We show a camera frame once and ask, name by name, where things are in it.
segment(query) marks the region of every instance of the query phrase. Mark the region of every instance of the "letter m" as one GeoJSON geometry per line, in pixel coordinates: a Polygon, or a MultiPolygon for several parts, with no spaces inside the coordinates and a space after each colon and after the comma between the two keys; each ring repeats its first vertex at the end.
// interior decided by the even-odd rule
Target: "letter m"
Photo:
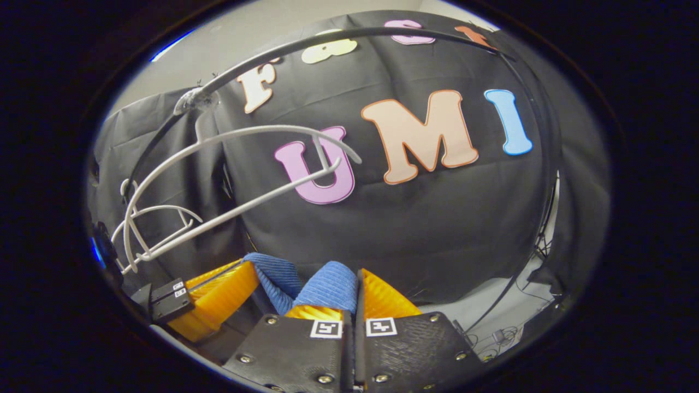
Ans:
{"type": "Polygon", "coordinates": [[[367,105],[361,116],[373,122],[381,136],[389,165],[384,175],[388,184],[404,183],[417,176],[417,166],[408,162],[406,149],[430,172],[437,166],[442,142],[445,151],[442,165],[447,168],[470,164],[478,159],[478,150],[471,145],[461,112],[461,94],[455,90],[438,90],[430,94],[425,123],[394,99],[367,105]]]}

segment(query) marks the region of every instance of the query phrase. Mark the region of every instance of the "bolt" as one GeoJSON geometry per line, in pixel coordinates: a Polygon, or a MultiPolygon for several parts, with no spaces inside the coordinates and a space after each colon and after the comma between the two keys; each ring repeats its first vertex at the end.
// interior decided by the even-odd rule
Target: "bolt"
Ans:
{"type": "Polygon", "coordinates": [[[379,375],[377,375],[377,376],[374,376],[374,381],[375,381],[376,383],[388,382],[389,379],[391,379],[391,377],[385,376],[384,374],[379,374],[379,375]]]}
{"type": "Polygon", "coordinates": [[[335,378],[333,378],[333,377],[331,377],[331,376],[320,376],[320,377],[318,377],[318,382],[320,382],[320,383],[322,383],[322,384],[332,383],[334,380],[335,380],[335,378]]]}

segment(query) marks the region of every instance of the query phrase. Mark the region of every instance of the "black plastic mount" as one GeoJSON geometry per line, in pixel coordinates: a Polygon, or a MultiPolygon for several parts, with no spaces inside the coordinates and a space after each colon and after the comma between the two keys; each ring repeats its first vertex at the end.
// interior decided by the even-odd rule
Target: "black plastic mount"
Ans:
{"type": "Polygon", "coordinates": [[[442,313],[367,320],[364,385],[376,392],[441,392],[481,368],[471,346],[442,313]]]}
{"type": "Polygon", "coordinates": [[[95,252],[99,254],[97,257],[104,263],[102,274],[116,288],[121,288],[124,284],[124,276],[119,266],[117,266],[117,251],[109,239],[108,233],[107,226],[103,222],[97,222],[92,227],[92,236],[96,247],[95,252]]]}
{"type": "Polygon", "coordinates": [[[194,309],[187,287],[181,278],[153,290],[147,284],[131,295],[142,314],[151,322],[164,324],[194,309]]]}
{"type": "Polygon", "coordinates": [[[223,366],[287,393],[352,391],[352,319],[317,321],[266,314],[223,366]]]}

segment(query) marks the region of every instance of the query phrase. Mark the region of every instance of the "blue cloth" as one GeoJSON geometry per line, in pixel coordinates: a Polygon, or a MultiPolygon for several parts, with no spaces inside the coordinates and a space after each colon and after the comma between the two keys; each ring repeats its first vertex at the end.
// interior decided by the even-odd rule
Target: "blue cloth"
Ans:
{"type": "Polygon", "coordinates": [[[350,268],[330,261],[323,266],[294,300],[293,306],[309,304],[356,312],[356,291],[359,281],[350,268]]]}
{"type": "Polygon", "coordinates": [[[356,275],[340,262],[330,261],[305,286],[291,262],[253,252],[243,257],[254,264],[257,277],[279,315],[305,304],[356,312],[356,275]]]}
{"type": "Polygon", "coordinates": [[[298,277],[296,266],[285,259],[258,252],[245,255],[243,260],[254,265],[260,284],[277,313],[288,313],[301,291],[301,279],[298,277]]]}

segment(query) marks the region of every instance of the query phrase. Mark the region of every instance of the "black fabric backdrop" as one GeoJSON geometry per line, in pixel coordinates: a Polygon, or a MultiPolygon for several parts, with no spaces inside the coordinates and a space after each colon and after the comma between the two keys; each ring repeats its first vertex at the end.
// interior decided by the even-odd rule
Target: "black fabric backdrop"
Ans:
{"type": "MultiPolygon", "coordinates": [[[[489,278],[511,276],[527,260],[559,167],[559,132],[563,132],[564,141],[570,141],[569,150],[588,154],[576,162],[575,157],[564,156],[568,165],[598,168],[590,176],[575,178],[574,183],[600,186],[601,194],[594,200],[587,197],[590,191],[585,186],[579,192],[597,206],[599,219],[593,225],[604,234],[610,196],[605,178],[608,162],[598,126],[560,73],[506,33],[491,34],[437,15],[377,11],[312,24],[279,37],[259,52],[327,29],[382,26],[396,19],[411,19],[426,29],[450,34],[456,33],[456,26],[469,25],[493,46],[515,56],[519,61],[514,66],[540,111],[539,124],[513,73],[501,59],[478,48],[439,40],[406,46],[389,37],[370,37],[358,38],[359,47],[349,54],[313,65],[303,63],[300,52],[287,55],[275,64],[272,98],[260,108],[245,114],[243,89],[231,82],[219,90],[219,107],[199,121],[206,125],[207,132],[218,133],[263,124],[315,129],[341,125],[347,130],[343,141],[363,157],[363,164],[352,165],[356,179],[353,193],[331,205],[308,203],[295,192],[279,196],[243,214],[244,227],[226,223],[163,255],[157,263],[140,264],[138,280],[130,277],[132,273],[127,275],[127,292],[135,291],[146,280],[162,285],[173,276],[191,278],[241,256],[241,239],[247,238],[243,236],[247,231],[257,250],[293,261],[303,278],[309,278],[327,261],[337,260],[353,270],[364,267],[373,271],[413,301],[454,301],[489,278]],[[385,184],[383,146],[374,124],[361,118],[361,109],[376,101],[396,99],[424,119],[429,94],[443,89],[462,94],[461,108],[471,141],[479,150],[478,160],[456,169],[439,164],[428,173],[411,157],[420,170],[418,177],[400,185],[385,184]],[[524,129],[534,143],[532,151],[520,156],[503,152],[500,118],[483,97],[488,89],[514,93],[524,129]],[[559,131],[561,113],[566,119],[559,131]],[[570,140],[569,135],[582,137],[570,140]]],[[[110,229],[123,220],[118,186],[183,92],[141,100],[105,123],[95,146],[100,181],[96,192],[90,191],[95,220],[104,221],[110,229]]],[[[151,154],[141,178],[169,155],[194,142],[194,118],[188,115],[170,131],[151,154]]],[[[165,172],[138,206],[174,203],[209,220],[235,203],[288,183],[287,174],[273,156],[277,148],[290,141],[310,146],[310,137],[262,134],[197,153],[165,172]],[[232,179],[235,201],[229,198],[224,185],[226,173],[232,179]]],[[[304,158],[311,171],[320,168],[313,150],[307,148],[304,158]]],[[[180,226],[172,212],[144,216],[137,223],[149,244],[180,226]]],[[[564,227],[569,230],[562,229],[561,236],[570,237],[576,225],[575,221],[567,222],[564,227]]],[[[594,265],[602,239],[584,239],[581,247],[591,252],[579,260],[563,253],[559,263],[583,266],[581,276],[566,276],[566,280],[584,277],[594,265]]],[[[126,260],[123,254],[120,259],[126,260]]]]}

